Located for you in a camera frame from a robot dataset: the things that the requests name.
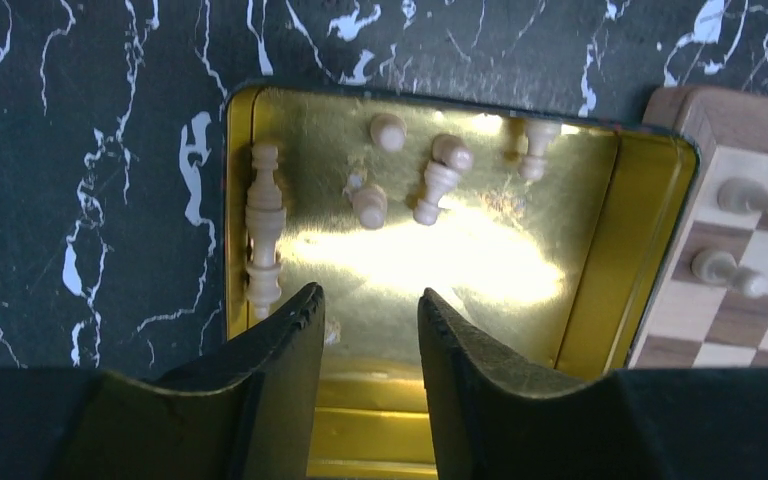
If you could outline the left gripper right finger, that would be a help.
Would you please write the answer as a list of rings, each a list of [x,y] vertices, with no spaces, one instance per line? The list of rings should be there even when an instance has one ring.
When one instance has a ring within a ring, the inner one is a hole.
[[[768,479],[768,368],[583,381],[526,360],[433,290],[417,321],[442,479]]]

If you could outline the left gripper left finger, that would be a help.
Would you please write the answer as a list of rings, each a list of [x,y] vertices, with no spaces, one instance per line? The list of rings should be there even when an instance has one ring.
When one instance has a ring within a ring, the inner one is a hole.
[[[302,479],[325,295],[302,287],[267,319],[153,381],[0,368],[0,479]]]

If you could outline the white chess pawn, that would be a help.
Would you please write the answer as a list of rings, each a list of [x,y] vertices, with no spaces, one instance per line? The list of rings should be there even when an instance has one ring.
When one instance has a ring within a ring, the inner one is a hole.
[[[758,270],[742,267],[735,257],[718,249],[706,249],[691,261],[692,274],[704,284],[726,287],[747,298],[761,298],[768,292],[768,277]]]

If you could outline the white chess piece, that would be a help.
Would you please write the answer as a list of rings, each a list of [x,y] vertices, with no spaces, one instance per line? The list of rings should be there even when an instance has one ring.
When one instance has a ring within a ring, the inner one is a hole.
[[[276,244],[286,226],[282,192],[274,179],[278,148],[270,143],[252,147],[255,178],[247,190],[245,223],[252,241],[252,263],[259,268],[276,264]]]
[[[734,214],[765,213],[768,216],[768,191],[748,178],[730,178],[719,188],[717,202],[722,211]]]

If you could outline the white chess piece in tray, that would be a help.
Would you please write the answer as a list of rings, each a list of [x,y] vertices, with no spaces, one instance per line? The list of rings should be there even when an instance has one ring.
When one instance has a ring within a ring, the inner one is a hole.
[[[276,264],[276,244],[286,226],[282,192],[274,179],[278,148],[270,143],[252,147],[255,178],[247,190],[245,223],[252,241],[252,263],[259,268]]]

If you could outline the wooden chess board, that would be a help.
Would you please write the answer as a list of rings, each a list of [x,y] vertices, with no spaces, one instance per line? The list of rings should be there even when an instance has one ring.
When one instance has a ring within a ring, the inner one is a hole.
[[[651,96],[644,119],[692,139],[700,165],[629,363],[768,367],[768,292],[747,298],[704,284],[690,267],[699,252],[718,249],[768,277],[768,216],[725,212],[717,202],[720,186],[730,178],[755,180],[768,191],[768,97],[719,87],[662,87]]]

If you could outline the white bishop in tray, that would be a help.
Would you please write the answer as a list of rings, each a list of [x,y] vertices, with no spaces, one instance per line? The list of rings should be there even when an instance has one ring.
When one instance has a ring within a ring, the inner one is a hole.
[[[246,299],[255,320],[266,319],[272,305],[280,299],[282,289],[278,283],[278,276],[281,269],[280,263],[270,266],[258,266],[254,262],[247,263],[246,272],[249,282]]]

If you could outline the left gold tin tray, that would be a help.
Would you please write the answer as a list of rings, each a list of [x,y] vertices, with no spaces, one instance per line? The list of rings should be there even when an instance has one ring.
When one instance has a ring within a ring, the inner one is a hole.
[[[379,113],[405,122],[402,150],[372,141]],[[228,335],[256,322],[243,219],[256,143],[278,148],[282,294],[310,282],[325,293],[313,478],[435,477],[417,329],[426,289],[538,365],[586,380],[623,367],[699,170],[694,145],[667,129],[554,115],[548,170],[526,181],[516,166],[540,113],[360,87],[252,84],[226,119]],[[460,137],[474,164],[425,226],[413,210],[440,134]],[[388,200],[377,230],[350,201],[368,184]]]

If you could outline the white pawn in tray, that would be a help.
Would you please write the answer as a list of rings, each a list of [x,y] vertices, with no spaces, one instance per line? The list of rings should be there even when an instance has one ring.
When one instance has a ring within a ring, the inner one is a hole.
[[[423,187],[413,210],[414,220],[425,226],[435,224],[441,213],[441,199],[457,187],[473,164],[474,154],[460,137],[437,135],[432,142],[432,160],[423,173]]]
[[[407,127],[400,117],[379,113],[374,115],[370,122],[370,137],[382,150],[398,152],[406,142]]]
[[[527,149],[518,166],[518,173],[524,180],[539,181],[544,176],[547,150],[561,130],[562,124],[557,122],[534,119],[526,122]]]
[[[365,185],[351,194],[350,201],[362,227],[377,230],[384,226],[388,213],[388,200],[380,186]]]

